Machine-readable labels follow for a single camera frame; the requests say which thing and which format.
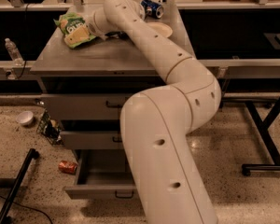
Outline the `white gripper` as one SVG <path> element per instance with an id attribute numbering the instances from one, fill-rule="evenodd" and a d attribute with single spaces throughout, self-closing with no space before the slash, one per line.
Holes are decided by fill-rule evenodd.
<path id="1" fill-rule="evenodd" d="M 90 38 L 90 33 L 99 37 L 105 37 L 109 33 L 109 23 L 102 7 L 91 12 L 86 18 L 86 24 L 89 30 L 84 26 L 79 26 L 64 39 L 65 43 L 75 45 L 85 42 Z"/>

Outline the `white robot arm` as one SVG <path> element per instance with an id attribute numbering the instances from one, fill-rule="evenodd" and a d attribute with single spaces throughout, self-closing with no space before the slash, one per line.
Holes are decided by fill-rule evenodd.
<path id="1" fill-rule="evenodd" d="M 133 0 L 105 0 L 87 22 L 97 36 L 126 33 L 164 82 L 131 96 L 120 114 L 122 142 L 147 224 L 217 224 L 186 136 L 216 114 L 221 89 L 193 55 L 149 27 L 144 13 Z"/>

